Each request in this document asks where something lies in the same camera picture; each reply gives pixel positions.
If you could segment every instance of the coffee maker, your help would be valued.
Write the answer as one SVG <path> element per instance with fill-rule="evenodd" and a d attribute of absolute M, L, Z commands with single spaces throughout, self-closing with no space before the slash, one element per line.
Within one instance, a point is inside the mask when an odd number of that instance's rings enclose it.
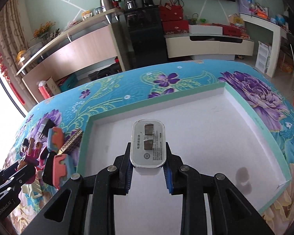
<path fill-rule="evenodd" d="M 159 6 L 153 0 L 124 0 L 125 18 L 135 53 L 134 68 L 168 62 Z"/>

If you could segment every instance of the metal screw head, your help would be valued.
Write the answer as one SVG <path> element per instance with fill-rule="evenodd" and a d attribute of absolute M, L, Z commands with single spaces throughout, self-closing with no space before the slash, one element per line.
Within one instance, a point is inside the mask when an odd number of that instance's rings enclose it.
<path fill-rule="evenodd" d="M 72 180 L 79 180 L 80 177 L 81 177 L 81 175 L 79 175 L 78 173 L 74 173 L 74 174 L 71 175 Z"/>
<path fill-rule="evenodd" d="M 222 173 L 218 173 L 216 175 L 216 178 L 219 179 L 219 180 L 224 180 L 225 179 L 225 175 L 223 175 Z"/>
<path fill-rule="evenodd" d="M 107 169 L 108 169 L 108 171 L 110 171 L 110 172 L 114 172 L 114 171 L 117 170 L 117 167 L 114 166 L 114 165 L 111 165 L 111 166 L 109 166 Z"/>
<path fill-rule="evenodd" d="M 189 166 L 188 166 L 188 165 L 182 165 L 182 166 L 180 167 L 180 169 L 181 169 L 182 171 L 189 171 Z"/>

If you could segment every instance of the bed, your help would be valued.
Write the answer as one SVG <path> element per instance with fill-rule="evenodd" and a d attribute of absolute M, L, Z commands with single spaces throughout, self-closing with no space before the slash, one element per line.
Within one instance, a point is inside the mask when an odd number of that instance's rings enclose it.
<path fill-rule="evenodd" d="M 283 234 L 294 221 L 294 109 L 260 73 L 233 61 L 203 60 L 154 65 L 96 80 L 36 105 L 15 135 L 15 144 L 4 166 L 21 158 L 23 138 L 38 139 L 43 118 L 50 118 L 68 138 L 74 130 L 85 130 L 90 116 L 176 91 L 224 81 L 230 84 L 255 110 L 278 143 L 292 175 L 292 182 L 266 211 L 263 218 L 275 234 Z M 78 149 L 72 155 L 75 164 Z M 21 233 L 40 209 L 56 193 L 41 183 L 43 196 L 33 199 L 20 193 L 21 204 L 10 218 Z"/>

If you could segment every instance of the cardboard box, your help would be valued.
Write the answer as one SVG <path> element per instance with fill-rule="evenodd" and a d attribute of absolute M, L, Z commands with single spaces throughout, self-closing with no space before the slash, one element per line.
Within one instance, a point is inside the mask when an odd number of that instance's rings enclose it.
<path fill-rule="evenodd" d="M 44 85 L 38 87 L 38 89 L 45 99 L 61 93 L 60 88 L 51 77 L 45 82 Z"/>
<path fill-rule="evenodd" d="M 221 26 L 203 26 L 203 25 L 190 25 L 189 32 L 192 34 L 215 34 L 223 35 Z"/>
<path fill-rule="evenodd" d="M 229 22 L 232 23 L 232 24 L 239 23 L 241 25 L 244 25 L 244 20 L 242 18 L 234 16 L 234 15 L 231 15 L 229 17 Z"/>

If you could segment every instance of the purple flower pattern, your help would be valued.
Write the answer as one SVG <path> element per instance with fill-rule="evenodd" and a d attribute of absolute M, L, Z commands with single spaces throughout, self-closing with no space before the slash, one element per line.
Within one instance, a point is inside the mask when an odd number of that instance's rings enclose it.
<path fill-rule="evenodd" d="M 33 116 L 34 116 L 34 114 L 33 115 L 31 115 L 28 119 L 26 119 L 26 121 L 25 121 L 25 124 L 27 124 L 28 122 L 30 122 L 31 121 L 31 119 L 33 118 Z"/>
<path fill-rule="evenodd" d="M 90 95 L 90 90 L 86 89 L 85 91 L 82 91 L 80 99 L 85 99 L 88 95 Z"/>
<path fill-rule="evenodd" d="M 158 75 L 158 79 L 154 83 L 159 84 L 160 87 L 168 87 L 170 84 L 177 83 L 180 79 L 176 79 L 177 74 L 171 73 L 168 76 L 164 74 Z"/>
<path fill-rule="evenodd" d="M 44 114 L 43 117 L 38 120 L 36 126 L 29 132 L 28 138 L 34 138 L 35 141 L 40 141 L 44 147 L 46 145 L 47 138 L 43 137 L 42 139 L 39 139 L 39 134 L 37 132 L 45 118 L 49 118 L 55 124 L 55 126 L 58 126 L 62 121 L 62 113 L 59 112 L 59 110 L 54 109 L 51 112 Z"/>
<path fill-rule="evenodd" d="M 270 131 L 282 130 L 280 120 L 286 118 L 283 112 L 289 109 L 283 104 L 281 96 L 272 91 L 265 82 L 247 73 L 235 71 L 221 73 L 220 81 L 230 84 L 254 109 Z"/>
<path fill-rule="evenodd" d="M 166 90 L 164 90 L 164 92 L 161 93 L 161 94 L 156 93 L 156 92 L 151 92 L 151 93 L 148 95 L 148 99 L 153 98 L 153 97 L 158 97 L 158 96 L 161 96 L 161 95 L 171 94 L 171 93 L 173 93 L 173 92 L 174 92 L 174 89 L 173 89 L 173 88 L 166 89 Z"/>

